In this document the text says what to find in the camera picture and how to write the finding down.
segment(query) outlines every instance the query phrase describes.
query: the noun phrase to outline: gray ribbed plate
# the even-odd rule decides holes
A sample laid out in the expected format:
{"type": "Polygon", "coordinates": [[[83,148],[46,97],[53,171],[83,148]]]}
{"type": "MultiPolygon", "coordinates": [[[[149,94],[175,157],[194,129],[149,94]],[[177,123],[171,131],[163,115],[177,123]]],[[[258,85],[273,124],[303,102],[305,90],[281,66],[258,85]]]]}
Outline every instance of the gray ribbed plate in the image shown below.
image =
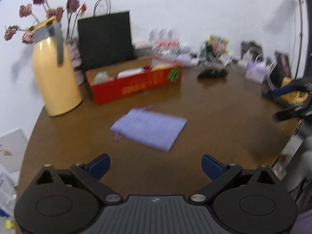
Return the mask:
{"type": "Polygon", "coordinates": [[[188,204],[183,196],[130,196],[104,209],[83,234],[230,234],[204,206],[188,204]]]}

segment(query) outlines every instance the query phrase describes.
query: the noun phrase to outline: thermos handle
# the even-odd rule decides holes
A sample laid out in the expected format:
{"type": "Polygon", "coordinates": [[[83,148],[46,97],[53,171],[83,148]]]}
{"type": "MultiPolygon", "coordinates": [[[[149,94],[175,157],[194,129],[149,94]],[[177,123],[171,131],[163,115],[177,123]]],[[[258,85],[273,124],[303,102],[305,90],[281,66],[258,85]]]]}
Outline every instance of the thermos handle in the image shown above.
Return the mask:
{"type": "Polygon", "coordinates": [[[64,61],[64,48],[62,30],[59,24],[52,24],[50,26],[54,30],[56,45],[57,45],[57,64],[62,65],[64,61]]]}

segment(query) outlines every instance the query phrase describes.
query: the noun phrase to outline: yellow thermos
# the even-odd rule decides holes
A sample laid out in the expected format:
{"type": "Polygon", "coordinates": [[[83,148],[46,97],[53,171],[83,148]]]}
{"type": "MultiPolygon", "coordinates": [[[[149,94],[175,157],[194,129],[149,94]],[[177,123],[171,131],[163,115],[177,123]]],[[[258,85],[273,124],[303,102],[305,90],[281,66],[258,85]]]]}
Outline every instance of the yellow thermos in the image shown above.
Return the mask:
{"type": "Polygon", "coordinates": [[[47,113],[57,116],[79,105],[82,96],[55,16],[35,26],[32,58],[35,79],[47,113]]]}

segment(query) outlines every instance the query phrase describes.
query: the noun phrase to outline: purple fabric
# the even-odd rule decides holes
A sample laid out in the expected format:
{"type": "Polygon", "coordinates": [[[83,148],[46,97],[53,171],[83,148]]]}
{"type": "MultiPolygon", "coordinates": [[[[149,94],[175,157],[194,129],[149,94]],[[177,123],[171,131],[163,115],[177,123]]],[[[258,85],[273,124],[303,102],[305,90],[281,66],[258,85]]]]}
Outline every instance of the purple fabric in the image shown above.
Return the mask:
{"type": "Polygon", "coordinates": [[[312,234],[312,210],[298,216],[290,234],[312,234]]]}
{"type": "Polygon", "coordinates": [[[117,120],[110,130],[135,142],[167,152],[185,123],[184,118],[132,109],[117,120]]]}

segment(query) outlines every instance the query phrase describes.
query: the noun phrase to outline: brown tabletop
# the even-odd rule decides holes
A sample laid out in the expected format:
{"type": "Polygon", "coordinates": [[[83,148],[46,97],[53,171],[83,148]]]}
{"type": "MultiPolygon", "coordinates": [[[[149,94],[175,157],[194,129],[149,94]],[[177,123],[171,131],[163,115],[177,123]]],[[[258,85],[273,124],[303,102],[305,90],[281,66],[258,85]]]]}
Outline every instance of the brown tabletop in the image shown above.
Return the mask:
{"type": "Polygon", "coordinates": [[[110,155],[111,168],[101,181],[123,196],[189,196],[209,182],[201,170],[204,154],[244,168],[273,164],[299,121],[274,121],[280,108],[260,96],[260,85],[232,70],[227,79],[199,82],[196,75],[184,70],[181,85],[150,89],[101,106],[93,102],[85,84],[84,99],[76,109],[54,118],[43,109],[25,153],[18,194],[46,163],[64,169],[102,153],[110,155]],[[116,141],[110,131],[132,108],[148,105],[187,119],[167,153],[126,138],[116,141]]]}

